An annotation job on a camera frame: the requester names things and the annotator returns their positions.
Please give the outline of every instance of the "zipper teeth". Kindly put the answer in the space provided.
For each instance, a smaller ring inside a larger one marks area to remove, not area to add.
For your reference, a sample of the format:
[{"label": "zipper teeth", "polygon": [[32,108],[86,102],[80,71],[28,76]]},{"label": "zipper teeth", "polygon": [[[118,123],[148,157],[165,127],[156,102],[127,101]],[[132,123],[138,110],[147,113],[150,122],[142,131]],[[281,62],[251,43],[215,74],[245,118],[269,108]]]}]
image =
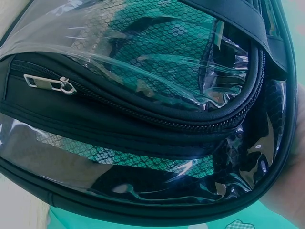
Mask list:
[{"label": "zipper teeth", "polygon": [[[263,58],[263,71],[264,72],[264,65],[265,65],[265,61],[264,61],[264,58]],[[21,64],[14,64],[12,63],[12,69],[13,70],[16,70],[18,71],[19,69],[18,68],[22,68],[22,69],[25,69],[27,71],[34,71],[34,72],[37,72],[37,73],[46,73],[47,75],[50,75],[50,76],[53,76],[57,79],[60,79],[61,78],[61,75],[49,70],[49,69],[46,69],[44,67],[41,67],[41,66],[36,66],[37,68],[39,68],[39,70],[35,70],[35,69],[32,69],[31,67],[28,67],[28,66],[25,66],[25,65],[21,65]],[[235,123],[237,121],[240,121],[241,118],[243,118],[243,116],[248,112],[248,110],[253,106],[253,104],[255,103],[261,89],[262,89],[262,86],[263,86],[263,81],[264,81],[264,76],[262,75],[261,77],[261,80],[259,82],[259,85],[258,85],[258,88],[253,96],[253,98],[251,99],[251,101],[243,108],[242,111],[240,111],[238,114],[236,114],[235,116],[225,120],[225,121],[222,121],[222,122],[219,122],[219,123],[216,123],[216,124],[211,124],[211,125],[183,125],[183,124],[179,124],[179,123],[174,123],[174,122],[169,122],[169,121],[164,121],[162,119],[158,119],[158,118],[153,118],[153,117],[150,117],[150,116],[147,116],[145,114],[141,114],[141,113],[138,113],[132,109],[129,109],[127,107],[124,107],[120,104],[117,104],[115,102],[112,102],[106,98],[103,98],[102,96],[96,94],[95,92],[92,92],[90,89],[84,87],[83,85],[77,83],[76,81],[72,80],[72,79],[69,79],[69,82],[75,86],[77,89],[79,89],[82,93],[84,93],[83,95],[85,96],[89,96],[95,100],[98,100],[99,102],[102,102],[104,104],[107,104],[111,107],[114,107],[116,109],[119,109],[120,111],[123,111],[123,112],[127,112],[129,113],[131,116],[133,117],[137,117],[137,118],[140,118],[141,120],[144,120],[144,121],[149,121],[151,123],[157,123],[158,125],[165,125],[167,127],[170,127],[170,128],[174,128],[174,129],[181,129],[181,130],[188,130],[188,131],[195,131],[195,132],[201,132],[201,131],[217,131],[219,129],[224,129],[226,127],[228,127],[229,125],[231,125],[232,123]]]}]

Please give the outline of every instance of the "teal background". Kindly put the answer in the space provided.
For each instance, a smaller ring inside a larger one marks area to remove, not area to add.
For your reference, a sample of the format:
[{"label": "teal background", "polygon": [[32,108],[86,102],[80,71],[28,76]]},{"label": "teal background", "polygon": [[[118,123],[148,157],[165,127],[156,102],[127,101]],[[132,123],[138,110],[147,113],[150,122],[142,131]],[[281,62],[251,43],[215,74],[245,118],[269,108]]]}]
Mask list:
[{"label": "teal background", "polygon": [[[295,47],[298,80],[305,84],[305,2],[283,0],[284,9]],[[79,216],[59,208],[50,208],[48,229],[152,229],[108,223]],[[238,220],[242,226],[232,223]],[[202,225],[175,227],[172,229],[295,229],[285,218],[269,211],[260,202],[224,219]]]}]

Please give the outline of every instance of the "clear plastic bag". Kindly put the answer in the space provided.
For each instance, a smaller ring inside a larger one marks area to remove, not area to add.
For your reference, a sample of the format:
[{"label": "clear plastic bag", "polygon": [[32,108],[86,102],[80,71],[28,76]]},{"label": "clear plastic bag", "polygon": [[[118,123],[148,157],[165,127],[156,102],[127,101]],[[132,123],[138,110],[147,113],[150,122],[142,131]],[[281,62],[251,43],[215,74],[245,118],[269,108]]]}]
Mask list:
[{"label": "clear plastic bag", "polygon": [[249,44],[175,0],[34,0],[0,57],[61,53],[150,102],[209,112],[243,89]]},{"label": "clear plastic bag", "polygon": [[194,160],[92,146],[1,114],[0,157],[96,197],[146,206],[210,204],[250,192],[272,168],[283,135],[285,103],[285,82],[266,81],[237,130],[213,154]]}]

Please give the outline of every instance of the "metal zipper pull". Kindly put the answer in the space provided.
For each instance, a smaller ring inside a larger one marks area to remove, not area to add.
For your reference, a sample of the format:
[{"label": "metal zipper pull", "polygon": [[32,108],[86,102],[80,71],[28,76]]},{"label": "metal zipper pull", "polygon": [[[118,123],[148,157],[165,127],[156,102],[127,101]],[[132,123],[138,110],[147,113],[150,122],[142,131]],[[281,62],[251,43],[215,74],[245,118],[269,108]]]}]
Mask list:
[{"label": "metal zipper pull", "polygon": [[76,93],[76,89],[69,82],[69,79],[65,77],[61,77],[60,80],[52,80],[27,74],[24,74],[23,77],[29,87],[64,92],[67,95]]}]

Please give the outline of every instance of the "strap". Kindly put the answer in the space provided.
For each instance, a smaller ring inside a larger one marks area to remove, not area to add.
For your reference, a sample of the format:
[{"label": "strap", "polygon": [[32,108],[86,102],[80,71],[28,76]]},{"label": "strap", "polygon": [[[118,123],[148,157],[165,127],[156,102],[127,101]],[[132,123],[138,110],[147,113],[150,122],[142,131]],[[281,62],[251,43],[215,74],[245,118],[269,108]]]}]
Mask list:
[{"label": "strap", "polygon": [[244,0],[179,0],[184,4],[240,29],[260,44],[270,58],[284,71],[286,63],[275,58],[270,50],[265,22],[260,13]]}]

